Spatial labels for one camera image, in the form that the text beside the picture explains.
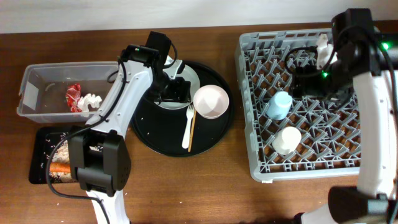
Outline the grey round plate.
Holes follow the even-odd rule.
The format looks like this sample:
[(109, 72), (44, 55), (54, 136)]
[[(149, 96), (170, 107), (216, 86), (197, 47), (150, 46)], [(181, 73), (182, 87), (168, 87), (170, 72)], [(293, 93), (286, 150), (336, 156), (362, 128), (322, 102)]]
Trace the grey round plate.
[(182, 78), (184, 78), (185, 81), (190, 82), (190, 84), (191, 84), (191, 87), (190, 87), (191, 99), (188, 103), (161, 102), (159, 104), (159, 106), (161, 108), (164, 108), (167, 110), (179, 110), (179, 109), (187, 107), (191, 103), (197, 90), (200, 88), (200, 80), (199, 80), (198, 74), (196, 73), (196, 71), (194, 71), (194, 69), (192, 67), (190, 67), (188, 65), (185, 66), (185, 68), (183, 69), (183, 72), (181, 74), (176, 74), (176, 77), (182, 77)]

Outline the white plastic fork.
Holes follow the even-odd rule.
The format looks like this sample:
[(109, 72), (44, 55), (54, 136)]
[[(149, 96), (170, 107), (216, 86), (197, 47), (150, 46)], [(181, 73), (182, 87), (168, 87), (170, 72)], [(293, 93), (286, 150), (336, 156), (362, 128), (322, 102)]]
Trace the white plastic fork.
[(194, 107), (192, 104), (190, 104), (187, 107), (187, 112), (186, 112), (187, 123), (186, 123), (185, 132), (184, 132), (183, 140), (182, 140), (182, 147), (184, 149), (187, 149), (189, 146), (190, 130), (191, 130), (191, 125), (192, 125), (193, 115), (194, 115)]

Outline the wooden chopstick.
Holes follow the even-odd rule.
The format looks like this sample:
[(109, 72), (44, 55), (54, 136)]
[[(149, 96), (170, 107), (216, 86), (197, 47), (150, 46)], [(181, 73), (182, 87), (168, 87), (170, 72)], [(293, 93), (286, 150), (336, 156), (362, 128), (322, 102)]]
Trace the wooden chopstick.
[(189, 153), (192, 150), (192, 141), (193, 141), (193, 133), (194, 133), (194, 129), (195, 129), (196, 116), (197, 116), (197, 111), (196, 111), (196, 109), (193, 109), (193, 119), (192, 119), (192, 125), (191, 125), (191, 130), (190, 130), (190, 140), (189, 140), (189, 145), (188, 145)]

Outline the pink bowl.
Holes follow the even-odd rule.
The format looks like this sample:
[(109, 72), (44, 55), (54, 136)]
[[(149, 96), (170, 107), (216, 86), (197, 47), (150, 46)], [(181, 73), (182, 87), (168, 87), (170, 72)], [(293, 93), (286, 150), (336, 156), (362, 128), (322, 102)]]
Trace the pink bowl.
[(196, 91), (193, 106), (202, 117), (216, 119), (228, 109), (229, 96), (220, 86), (205, 85)]

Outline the light blue plastic cup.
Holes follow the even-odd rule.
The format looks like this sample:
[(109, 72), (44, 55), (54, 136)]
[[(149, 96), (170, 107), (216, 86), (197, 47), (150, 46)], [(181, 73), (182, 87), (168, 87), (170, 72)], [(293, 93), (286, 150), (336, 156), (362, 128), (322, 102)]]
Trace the light blue plastic cup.
[(266, 115), (273, 120), (282, 120), (290, 111), (292, 102), (292, 97), (286, 91), (278, 91), (269, 100), (269, 107), (267, 109)]

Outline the cream plastic cup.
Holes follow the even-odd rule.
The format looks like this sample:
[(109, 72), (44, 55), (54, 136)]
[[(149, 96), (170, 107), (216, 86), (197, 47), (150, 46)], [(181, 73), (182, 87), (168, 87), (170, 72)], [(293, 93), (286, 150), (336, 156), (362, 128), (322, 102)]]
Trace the cream plastic cup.
[(300, 131), (295, 127), (288, 126), (275, 134), (275, 139), (271, 144), (277, 153), (288, 155), (296, 150), (301, 139)]

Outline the rice and peanut shell waste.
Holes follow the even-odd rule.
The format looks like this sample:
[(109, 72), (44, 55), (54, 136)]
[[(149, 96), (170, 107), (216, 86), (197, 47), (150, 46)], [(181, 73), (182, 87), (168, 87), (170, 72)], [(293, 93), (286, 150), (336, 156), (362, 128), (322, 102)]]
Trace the rice and peanut shell waste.
[[(50, 158), (50, 154), (52, 153), (54, 147), (61, 141), (67, 134), (66, 133), (51, 133), (47, 134), (44, 137), (44, 149), (43, 152), (40, 153), (44, 158), (40, 160), (40, 170), (44, 171), (45, 166)], [(70, 165), (69, 153), (68, 153), (68, 142), (65, 141), (63, 144), (57, 149), (56, 153), (52, 158), (52, 162), (59, 162), (62, 164)], [(76, 180), (72, 179), (71, 173), (64, 172), (50, 172), (49, 171), (50, 180), (52, 183), (72, 183), (76, 182)]]

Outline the orange carrot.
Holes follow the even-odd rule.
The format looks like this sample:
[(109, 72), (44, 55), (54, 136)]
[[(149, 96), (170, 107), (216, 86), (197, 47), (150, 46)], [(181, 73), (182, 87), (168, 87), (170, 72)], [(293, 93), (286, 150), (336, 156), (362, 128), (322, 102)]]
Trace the orange carrot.
[(64, 172), (70, 173), (70, 166), (68, 164), (62, 164), (59, 162), (51, 162), (49, 167), (50, 172)]

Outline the red snack wrapper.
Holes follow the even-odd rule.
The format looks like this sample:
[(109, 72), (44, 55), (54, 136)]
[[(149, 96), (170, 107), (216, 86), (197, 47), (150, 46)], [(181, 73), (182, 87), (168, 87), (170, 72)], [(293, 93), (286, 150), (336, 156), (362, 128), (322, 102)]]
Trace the red snack wrapper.
[(67, 100), (67, 105), (72, 113), (79, 113), (81, 109), (78, 107), (78, 102), (81, 97), (81, 86), (79, 83), (69, 85), (65, 98)]

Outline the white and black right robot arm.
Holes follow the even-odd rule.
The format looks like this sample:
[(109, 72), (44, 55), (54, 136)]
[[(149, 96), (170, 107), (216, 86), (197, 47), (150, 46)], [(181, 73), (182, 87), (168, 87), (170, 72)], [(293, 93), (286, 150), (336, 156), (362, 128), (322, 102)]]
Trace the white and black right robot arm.
[(332, 19), (333, 49), (320, 68), (286, 66), (294, 96), (356, 95), (361, 162), (354, 187), (334, 186), (327, 203), (295, 223), (394, 223), (397, 220), (397, 37), (374, 30), (371, 11), (352, 8)]

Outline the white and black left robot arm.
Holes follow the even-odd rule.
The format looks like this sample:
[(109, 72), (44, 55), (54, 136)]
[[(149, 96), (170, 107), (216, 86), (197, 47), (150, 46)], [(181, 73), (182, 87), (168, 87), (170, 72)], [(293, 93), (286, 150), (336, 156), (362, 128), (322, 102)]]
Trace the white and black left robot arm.
[(131, 171), (124, 141), (142, 99), (188, 103), (190, 82), (180, 77), (181, 60), (167, 62), (172, 41), (150, 32), (145, 45), (128, 45), (118, 58), (118, 76), (98, 111), (68, 140), (70, 170), (91, 200), (98, 223), (129, 223), (123, 188)]

